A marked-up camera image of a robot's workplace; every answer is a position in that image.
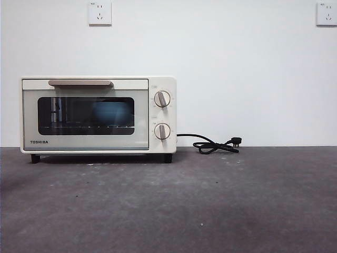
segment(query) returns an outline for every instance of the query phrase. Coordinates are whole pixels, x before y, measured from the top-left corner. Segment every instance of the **oven window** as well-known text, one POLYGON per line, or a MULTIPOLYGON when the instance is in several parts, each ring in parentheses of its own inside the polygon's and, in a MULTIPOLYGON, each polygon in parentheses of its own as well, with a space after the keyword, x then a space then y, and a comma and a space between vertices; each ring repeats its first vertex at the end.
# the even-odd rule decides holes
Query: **oven window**
POLYGON ((39 98, 38 131, 42 135, 131 135, 132 98, 39 98))

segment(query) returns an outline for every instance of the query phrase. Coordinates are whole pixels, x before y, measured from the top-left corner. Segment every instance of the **oven foot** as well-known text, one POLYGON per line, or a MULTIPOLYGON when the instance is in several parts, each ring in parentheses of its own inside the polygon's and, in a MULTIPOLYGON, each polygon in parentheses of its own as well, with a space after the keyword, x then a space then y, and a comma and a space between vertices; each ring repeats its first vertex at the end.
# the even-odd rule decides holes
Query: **oven foot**
POLYGON ((32 163, 38 163, 38 162, 40 162, 40 156, 35 155, 35 154, 31 154, 31 160, 32 160, 32 163))
POLYGON ((164 162, 172 163, 172 154, 164 154, 164 162))

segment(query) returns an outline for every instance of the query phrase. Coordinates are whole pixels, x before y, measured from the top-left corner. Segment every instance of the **temperature knob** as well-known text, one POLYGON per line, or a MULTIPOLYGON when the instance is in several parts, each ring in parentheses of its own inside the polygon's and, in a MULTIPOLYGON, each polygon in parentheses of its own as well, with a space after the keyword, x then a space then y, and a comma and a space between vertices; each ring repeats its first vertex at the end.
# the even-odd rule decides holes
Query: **temperature knob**
POLYGON ((170 103, 170 100, 171 100, 170 95, 166 91, 158 91, 154 95, 154 102, 159 107, 168 106, 170 103))
POLYGON ((170 136, 171 129, 166 124, 158 124, 154 129, 154 134, 158 139, 165 140, 170 136))

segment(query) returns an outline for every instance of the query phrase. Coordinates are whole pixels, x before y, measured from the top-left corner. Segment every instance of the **oven door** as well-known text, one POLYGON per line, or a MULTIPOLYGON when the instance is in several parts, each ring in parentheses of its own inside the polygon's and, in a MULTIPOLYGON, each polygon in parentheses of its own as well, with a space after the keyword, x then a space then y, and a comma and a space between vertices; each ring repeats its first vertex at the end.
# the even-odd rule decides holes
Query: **oven door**
POLYGON ((148 80, 106 81, 23 80, 24 150, 148 150, 148 80))

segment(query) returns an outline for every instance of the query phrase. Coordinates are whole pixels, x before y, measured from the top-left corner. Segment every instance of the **toshiba logo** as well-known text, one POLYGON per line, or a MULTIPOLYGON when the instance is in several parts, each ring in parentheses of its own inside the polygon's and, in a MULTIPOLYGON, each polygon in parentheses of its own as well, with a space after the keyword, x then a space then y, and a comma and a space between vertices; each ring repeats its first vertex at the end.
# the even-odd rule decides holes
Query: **toshiba logo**
POLYGON ((30 141, 31 144, 48 144, 48 141, 30 141))

